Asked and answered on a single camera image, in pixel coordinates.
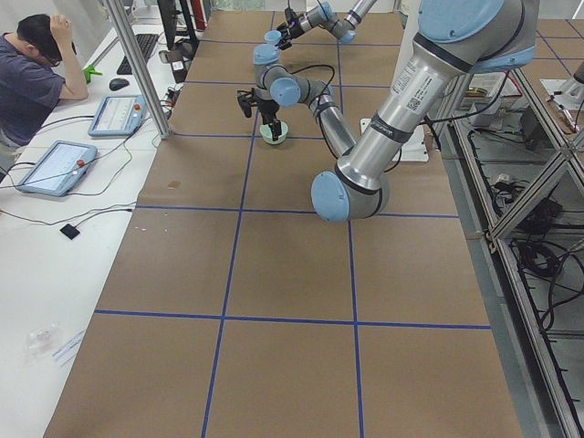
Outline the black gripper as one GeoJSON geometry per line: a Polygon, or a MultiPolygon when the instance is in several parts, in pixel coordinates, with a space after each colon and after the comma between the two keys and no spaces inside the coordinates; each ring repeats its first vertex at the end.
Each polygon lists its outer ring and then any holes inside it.
{"type": "Polygon", "coordinates": [[[285,24],[282,25],[282,36],[284,39],[280,39],[276,44],[276,47],[280,50],[287,50],[292,47],[292,42],[290,40],[301,37],[304,33],[305,31],[298,18],[285,22],[285,24]]]}
{"type": "Polygon", "coordinates": [[[262,123],[269,125],[271,140],[277,141],[280,137],[280,121],[277,118],[279,105],[265,89],[255,89],[255,102],[262,118],[262,123]]]}

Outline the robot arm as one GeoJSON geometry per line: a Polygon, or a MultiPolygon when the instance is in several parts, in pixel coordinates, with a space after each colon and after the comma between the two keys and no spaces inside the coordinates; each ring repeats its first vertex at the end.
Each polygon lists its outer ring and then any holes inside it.
{"type": "Polygon", "coordinates": [[[300,15],[287,10],[286,22],[254,49],[255,87],[237,95],[246,116],[261,115],[265,139],[273,143],[285,138],[280,108],[301,103],[311,111],[337,158],[333,171],[320,173],[311,186],[317,214],[330,222],[368,218],[386,206],[386,169],[453,78],[523,67],[536,50],[537,1],[422,1],[412,56],[356,135],[329,86],[290,72],[279,57],[293,39],[318,26],[342,44],[351,42],[371,6],[359,1],[344,19],[328,3],[300,15]]]}
{"type": "Polygon", "coordinates": [[[356,36],[358,25],[374,4],[374,0],[358,1],[344,18],[339,18],[327,1],[318,1],[314,8],[302,13],[297,13],[289,5],[284,10],[285,21],[276,28],[280,33],[276,47],[286,50],[292,46],[294,39],[317,27],[328,31],[340,44],[350,44],[356,36]]]}

